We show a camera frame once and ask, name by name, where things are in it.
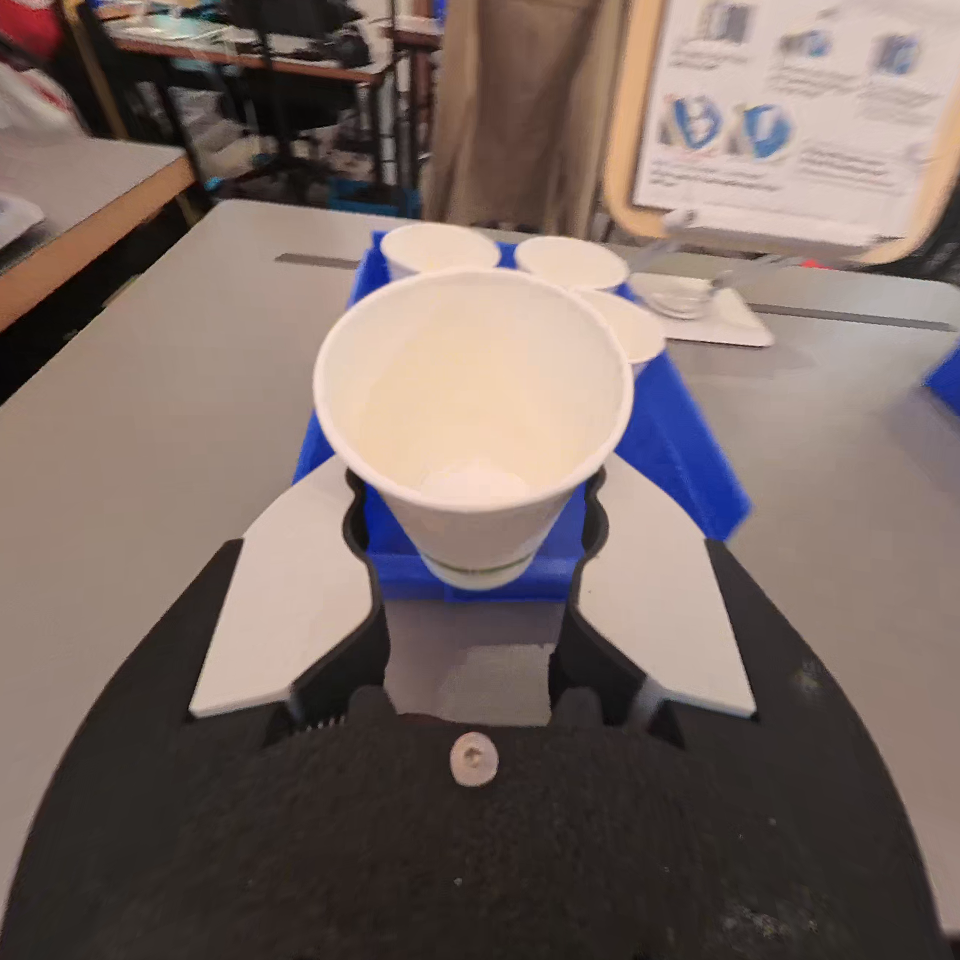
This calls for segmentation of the blue floor box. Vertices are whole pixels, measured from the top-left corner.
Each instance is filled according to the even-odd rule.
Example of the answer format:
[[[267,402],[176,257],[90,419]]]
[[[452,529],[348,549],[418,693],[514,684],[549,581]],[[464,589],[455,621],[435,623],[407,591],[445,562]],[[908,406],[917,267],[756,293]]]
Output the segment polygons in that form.
[[[419,220],[422,202],[419,190],[390,184],[331,177],[327,182],[330,210]]]

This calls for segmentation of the brown-topped metal-leg table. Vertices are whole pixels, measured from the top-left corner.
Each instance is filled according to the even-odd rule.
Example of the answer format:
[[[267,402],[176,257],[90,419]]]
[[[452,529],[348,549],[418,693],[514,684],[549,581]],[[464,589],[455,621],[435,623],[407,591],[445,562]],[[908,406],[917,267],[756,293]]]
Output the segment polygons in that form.
[[[440,18],[396,15],[390,2],[390,15],[373,22],[376,40],[387,42],[387,56],[358,68],[338,66],[333,61],[309,60],[306,40],[284,34],[269,34],[255,39],[250,30],[234,26],[206,28],[172,15],[152,14],[141,23],[133,18],[116,19],[107,24],[108,37],[126,54],[153,57],[168,62],[193,61],[213,66],[230,66],[250,71],[274,72],[306,78],[328,85],[378,90],[389,77],[392,80],[394,163],[396,174],[406,173],[406,184],[420,190],[422,161],[425,156],[422,111],[430,112],[433,104],[433,71],[423,92],[419,87],[421,68],[418,58],[439,52],[443,46],[446,21]],[[400,81],[396,78],[399,64],[409,63],[409,88],[406,110],[400,107]]]

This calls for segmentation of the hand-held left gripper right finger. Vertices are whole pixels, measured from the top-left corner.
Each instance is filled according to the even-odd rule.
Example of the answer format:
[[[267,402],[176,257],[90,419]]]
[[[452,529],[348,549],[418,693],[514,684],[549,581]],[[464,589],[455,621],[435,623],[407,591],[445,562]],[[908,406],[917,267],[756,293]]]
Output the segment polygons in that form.
[[[611,456],[584,490],[583,555],[549,659],[552,709],[592,690],[608,726],[668,731],[673,706],[750,721],[757,705],[708,539]]]

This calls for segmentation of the printed instruction sheet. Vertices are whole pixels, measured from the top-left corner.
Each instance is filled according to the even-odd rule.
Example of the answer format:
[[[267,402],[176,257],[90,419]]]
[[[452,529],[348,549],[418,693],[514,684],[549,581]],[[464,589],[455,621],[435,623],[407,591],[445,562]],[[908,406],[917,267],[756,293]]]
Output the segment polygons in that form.
[[[958,87],[959,3],[667,2],[631,191],[906,237]]]

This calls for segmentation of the wooden display board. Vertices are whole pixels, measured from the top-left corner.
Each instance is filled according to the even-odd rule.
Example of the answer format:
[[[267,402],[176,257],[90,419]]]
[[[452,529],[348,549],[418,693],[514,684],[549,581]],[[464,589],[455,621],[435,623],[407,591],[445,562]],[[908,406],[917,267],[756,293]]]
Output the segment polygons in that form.
[[[666,3],[632,3],[610,118],[604,173],[606,206],[618,226],[634,236],[656,240],[663,237],[662,218],[669,210],[636,206],[632,201],[632,191],[642,146],[643,124],[647,117],[654,62],[666,19]],[[955,98],[940,127],[932,161],[920,185],[906,236],[846,262],[865,266],[889,263],[913,254],[929,239],[947,210],[958,179],[958,124],[959,79]],[[697,241],[686,243],[754,253],[744,246],[708,246]]]

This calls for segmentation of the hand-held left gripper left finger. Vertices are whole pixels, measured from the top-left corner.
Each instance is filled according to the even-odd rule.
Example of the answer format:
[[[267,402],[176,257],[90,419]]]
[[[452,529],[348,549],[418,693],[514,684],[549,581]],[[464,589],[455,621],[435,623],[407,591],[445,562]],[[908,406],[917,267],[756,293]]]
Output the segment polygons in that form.
[[[246,530],[189,704],[195,719],[279,706],[296,726],[344,717],[391,654],[368,554],[366,487],[329,458]]]

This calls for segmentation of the blue plastic bin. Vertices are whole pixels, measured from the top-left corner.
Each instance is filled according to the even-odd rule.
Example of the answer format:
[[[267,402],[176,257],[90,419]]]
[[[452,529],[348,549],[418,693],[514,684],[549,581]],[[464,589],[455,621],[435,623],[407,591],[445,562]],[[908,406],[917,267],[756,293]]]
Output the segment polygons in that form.
[[[672,498],[708,539],[726,542],[750,514],[746,490],[666,350],[635,379],[630,420],[615,452]],[[574,491],[524,573],[486,591],[460,589],[435,577],[371,486],[364,518],[367,557],[386,599],[563,603],[584,554],[585,486]]]
[[[959,418],[959,353],[944,358],[923,378],[923,387]]]

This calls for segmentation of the grey tray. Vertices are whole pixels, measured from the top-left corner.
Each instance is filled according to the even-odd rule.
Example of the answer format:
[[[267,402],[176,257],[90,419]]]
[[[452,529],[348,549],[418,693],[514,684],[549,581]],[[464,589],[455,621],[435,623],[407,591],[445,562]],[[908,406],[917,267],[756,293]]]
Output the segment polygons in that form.
[[[1,235],[0,247],[18,242],[26,234],[43,224],[45,214],[32,201],[11,194],[1,194]]]

